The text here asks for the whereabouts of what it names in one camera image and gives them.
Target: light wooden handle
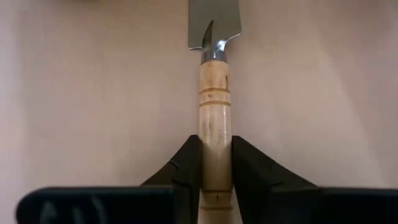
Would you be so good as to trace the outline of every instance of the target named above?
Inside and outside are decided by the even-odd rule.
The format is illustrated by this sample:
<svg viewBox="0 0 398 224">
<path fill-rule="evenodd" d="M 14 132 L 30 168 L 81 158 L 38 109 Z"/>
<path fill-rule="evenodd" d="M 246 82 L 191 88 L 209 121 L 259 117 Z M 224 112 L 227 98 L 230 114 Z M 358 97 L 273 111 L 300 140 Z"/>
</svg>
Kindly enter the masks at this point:
<svg viewBox="0 0 398 224">
<path fill-rule="evenodd" d="M 231 210 L 231 101 L 228 64 L 200 66 L 199 138 L 203 143 L 201 209 Z"/>
</svg>

